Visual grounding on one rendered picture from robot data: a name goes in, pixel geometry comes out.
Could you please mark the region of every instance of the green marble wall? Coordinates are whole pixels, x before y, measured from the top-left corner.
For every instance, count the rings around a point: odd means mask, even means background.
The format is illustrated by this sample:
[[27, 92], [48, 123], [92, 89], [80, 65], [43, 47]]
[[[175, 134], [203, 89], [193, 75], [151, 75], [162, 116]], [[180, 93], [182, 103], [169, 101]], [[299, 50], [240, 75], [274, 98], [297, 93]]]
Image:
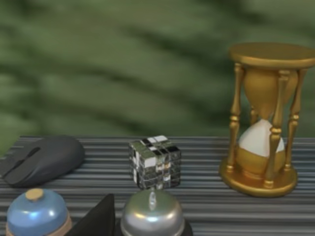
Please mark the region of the green marble wall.
[[[22, 134], [226, 136], [228, 47], [315, 47], [314, 13], [313, 0], [2, 0], [0, 152]], [[315, 132], [314, 75], [299, 136]]]

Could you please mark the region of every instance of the silver mirrored cube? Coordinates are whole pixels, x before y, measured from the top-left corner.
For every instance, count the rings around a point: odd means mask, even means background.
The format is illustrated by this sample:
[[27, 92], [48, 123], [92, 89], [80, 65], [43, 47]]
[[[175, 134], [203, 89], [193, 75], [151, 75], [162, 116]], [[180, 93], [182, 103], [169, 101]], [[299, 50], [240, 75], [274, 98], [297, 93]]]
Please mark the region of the silver mirrored cube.
[[179, 185], [181, 159], [181, 151], [163, 135], [129, 143], [130, 176], [140, 189]]

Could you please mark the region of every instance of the blue dome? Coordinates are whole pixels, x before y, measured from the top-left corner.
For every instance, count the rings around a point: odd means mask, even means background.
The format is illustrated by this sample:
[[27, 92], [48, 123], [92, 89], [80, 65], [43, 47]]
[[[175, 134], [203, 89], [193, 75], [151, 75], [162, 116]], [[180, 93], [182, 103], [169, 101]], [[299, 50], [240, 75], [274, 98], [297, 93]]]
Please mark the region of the blue dome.
[[68, 212], [63, 198], [48, 189], [40, 191], [42, 196], [36, 201], [23, 193], [10, 205], [7, 223], [14, 236], [47, 235], [65, 223]]

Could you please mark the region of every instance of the hourglass base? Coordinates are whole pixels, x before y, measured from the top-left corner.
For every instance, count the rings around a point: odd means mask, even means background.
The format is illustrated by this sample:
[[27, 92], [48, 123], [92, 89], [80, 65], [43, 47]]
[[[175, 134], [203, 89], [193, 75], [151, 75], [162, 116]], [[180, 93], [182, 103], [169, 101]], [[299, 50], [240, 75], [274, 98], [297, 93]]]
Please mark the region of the hourglass base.
[[237, 191], [254, 197], [281, 197], [290, 193], [297, 184], [297, 172], [293, 167], [288, 171], [281, 170], [274, 179], [273, 187], [268, 188], [264, 186], [263, 179], [246, 176], [237, 166], [229, 172], [226, 166], [227, 158], [221, 162], [219, 170], [223, 182]]

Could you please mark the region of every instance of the gray table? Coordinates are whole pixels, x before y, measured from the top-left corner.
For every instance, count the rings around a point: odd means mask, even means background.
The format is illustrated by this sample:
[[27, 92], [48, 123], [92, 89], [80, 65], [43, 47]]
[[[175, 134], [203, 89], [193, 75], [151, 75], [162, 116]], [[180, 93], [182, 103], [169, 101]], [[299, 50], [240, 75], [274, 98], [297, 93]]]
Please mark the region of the gray table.
[[[21, 137], [7, 154], [40, 137]], [[85, 163], [71, 174], [45, 184], [60, 193], [77, 222], [104, 195], [115, 194], [116, 214], [138, 189], [128, 175], [128, 138], [78, 137], [86, 149]], [[195, 236], [314, 236], [315, 139], [296, 139], [294, 166], [299, 184], [288, 196], [260, 199], [229, 189], [218, 175], [227, 155], [228, 139], [170, 138], [183, 153], [182, 183], [169, 190], [182, 204]], [[0, 179], [0, 235], [10, 202], [25, 189], [13, 189]]]

